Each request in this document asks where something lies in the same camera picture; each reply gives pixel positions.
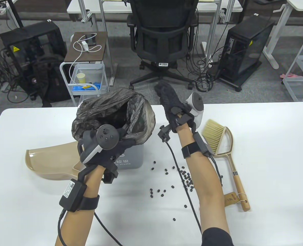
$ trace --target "beige dustpan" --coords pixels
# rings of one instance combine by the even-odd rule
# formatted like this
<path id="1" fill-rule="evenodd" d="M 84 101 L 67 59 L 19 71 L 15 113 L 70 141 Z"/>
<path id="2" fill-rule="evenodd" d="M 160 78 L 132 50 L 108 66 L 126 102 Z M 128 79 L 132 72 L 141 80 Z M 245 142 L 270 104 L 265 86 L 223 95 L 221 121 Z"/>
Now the beige dustpan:
<path id="1" fill-rule="evenodd" d="M 53 180 L 77 179 L 79 171 L 84 168 L 77 142 L 26 150 L 25 162 L 37 175 Z"/>

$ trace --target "black garbage bag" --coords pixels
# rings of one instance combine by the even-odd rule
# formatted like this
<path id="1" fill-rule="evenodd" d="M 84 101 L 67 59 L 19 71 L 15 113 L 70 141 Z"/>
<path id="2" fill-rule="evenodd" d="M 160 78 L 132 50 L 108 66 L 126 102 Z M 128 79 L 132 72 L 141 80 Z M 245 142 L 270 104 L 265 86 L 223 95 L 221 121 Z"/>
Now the black garbage bag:
<path id="1" fill-rule="evenodd" d="M 128 124 L 123 138 L 143 144 L 155 127 L 155 113 L 143 95 L 119 88 L 99 97 L 87 98 L 78 107 L 72 124 L 72 135 L 78 141 L 85 130 L 97 130 L 103 124 L 121 128 Z"/>

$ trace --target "forearm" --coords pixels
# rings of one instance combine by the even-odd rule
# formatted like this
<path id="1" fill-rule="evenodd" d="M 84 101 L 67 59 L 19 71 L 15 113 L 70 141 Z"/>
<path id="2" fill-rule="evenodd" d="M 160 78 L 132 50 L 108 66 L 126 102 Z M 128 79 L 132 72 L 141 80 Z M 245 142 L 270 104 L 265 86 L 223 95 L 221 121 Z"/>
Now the forearm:
<path id="1" fill-rule="evenodd" d="M 101 178 L 105 168 L 97 166 L 86 178 L 87 189 L 84 196 L 95 198 L 98 196 Z M 90 232 L 94 210 L 80 210 L 67 212 L 61 226 L 61 236 L 67 246 L 84 246 Z M 62 246 L 57 237 L 55 246 Z"/>
<path id="2" fill-rule="evenodd" d="M 187 124 L 176 130 L 182 147 L 195 141 Z M 218 227 L 229 232 L 222 186 L 210 160 L 198 151 L 186 158 L 186 161 L 199 198 L 202 230 Z"/>

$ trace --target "black computer tower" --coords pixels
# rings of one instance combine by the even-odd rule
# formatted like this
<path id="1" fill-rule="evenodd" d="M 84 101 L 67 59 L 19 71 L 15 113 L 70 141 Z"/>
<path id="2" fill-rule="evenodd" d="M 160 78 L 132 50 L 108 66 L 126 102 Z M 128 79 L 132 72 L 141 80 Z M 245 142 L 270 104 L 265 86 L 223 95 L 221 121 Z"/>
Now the black computer tower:
<path id="1" fill-rule="evenodd" d="M 33 64 L 43 56 L 59 55 L 65 58 L 67 53 L 58 26 L 50 20 L 2 33 L 0 38 L 22 77 L 19 86 L 30 96 L 39 89 L 32 83 L 35 79 Z"/>
<path id="2" fill-rule="evenodd" d="M 273 21 L 253 15 L 228 31 L 218 66 L 219 78 L 241 91 L 241 85 L 260 66 L 259 58 Z"/>

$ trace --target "paper cup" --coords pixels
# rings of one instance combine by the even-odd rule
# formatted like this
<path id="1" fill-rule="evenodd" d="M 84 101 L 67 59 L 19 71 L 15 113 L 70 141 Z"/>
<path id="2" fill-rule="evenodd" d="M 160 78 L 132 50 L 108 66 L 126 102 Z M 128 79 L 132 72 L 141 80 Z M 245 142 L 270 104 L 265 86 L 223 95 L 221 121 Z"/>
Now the paper cup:
<path id="1" fill-rule="evenodd" d="M 76 75 L 76 77 L 81 84 L 84 84 L 86 82 L 86 75 L 84 73 L 79 73 Z"/>

